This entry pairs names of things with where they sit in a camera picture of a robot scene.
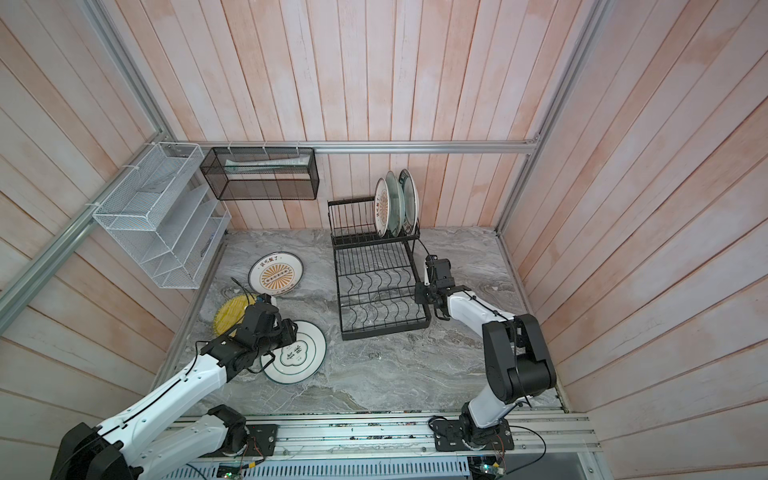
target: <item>wooden wall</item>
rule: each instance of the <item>wooden wall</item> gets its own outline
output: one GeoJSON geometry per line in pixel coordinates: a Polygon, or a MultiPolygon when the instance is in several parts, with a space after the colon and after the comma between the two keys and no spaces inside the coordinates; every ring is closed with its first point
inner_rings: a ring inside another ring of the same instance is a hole
{"type": "MultiPolygon", "coordinates": [[[[155,133],[79,5],[0,2],[2,289],[155,133]]],[[[4,475],[47,478],[65,432],[145,394],[188,298],[86,239],[0,339],[4,475]]]]}
{"type": "Polygon", "coordinates": [[[768,478],[766,25],[617,2],[504,232],[616,478],[768,478]]]}
{"type": "MultiPolygon", "coordinates": [[[[104,0],[178,138],[524,140],[594,0],[104,0]]],[[[318,201],[231,202],[240,229],[328,227],[407,167],[422,225],[496,225],[516,154],[322,155],[318,201]]]]}

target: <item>marble surface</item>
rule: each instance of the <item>marble surface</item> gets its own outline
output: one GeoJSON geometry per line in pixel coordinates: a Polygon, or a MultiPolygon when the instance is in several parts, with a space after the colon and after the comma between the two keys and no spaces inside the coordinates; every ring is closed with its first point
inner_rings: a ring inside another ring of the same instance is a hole
{"type": "MultiPolygon", "coordinates": [[[[451,260],[457,283],[513,313],[524,307],[509,278],[495,233],[483,228],[422,230],[431,254],[451,260]]],[[[333,249],[327,230],[261,230],[227,236],[227,246],[177,370],[194,356],[194,341],[214,337],[212,322],[221,304],[241,293],[230,280],[246,283],[250,267],[275,251],[296,254],[305,270],[299,285],[280,296],[283,317],[317,325],[327,341],[316,374],[282,385],[264,374],[242,372],[197,403],[188,415],[226,403],[244,415],[392,410],[458,411],[485,385],[482,341],[455,320],[433,318],[426,329],[342,341],[336,300],[333,249]]],[[[425,252],[416,244],[417,258],[425,252]]],[[[554,389],[534,406],[560,406],[554,389]]]]}

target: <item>plate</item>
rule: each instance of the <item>plate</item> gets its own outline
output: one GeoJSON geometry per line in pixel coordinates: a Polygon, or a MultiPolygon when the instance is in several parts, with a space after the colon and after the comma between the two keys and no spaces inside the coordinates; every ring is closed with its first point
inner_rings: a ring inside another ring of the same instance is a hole
{"type": "Polygon", "coordinates": [[[271,356],[261,357],[261,367],[266,376],[278,383],[298,383],[308,379],[323,364],[326,358],[326,337],[319,328],[304,320],[297,320],[299,327],[296,342],[281,349],[273,350],[275,361],[264,366],[271,356]]]}
{"type": "Polygon", "coordinates": [[[376,195],[373,197],[373,223],[376,224],[376,232],[379,237],[384,237],[386,234],[389,208],[389,189],[386,181],[379,178],[379,182],[376,184],[376,195]]]}
{"type": "Polygon", "coordinates": [[[416,229],[416,223],[419,222],[419,192],[413,183],[411,172],[405,168],[400,172],[398,183],[402,188],[402,202],[405,210],[402,228],[406,235],[410,235],[416,229]]]}
{"type": "Polygon", "coordinates": [[[261,257],[248,273],[250,288],[258,293],[282,295],[291,291],[304,273],[304,265],[292,253],[275,252],[261,257]]]}
{"type": "Polygon", "coordinates": [[[394,237],[400,234],[402,229],[402,222],[405,219],[405,205],[402,202],[402,188],[397,183],[395,174],[390,171],[386,175],[386,186],[389,191],[389,222],[387,224],[387,230],[394,237]]]}

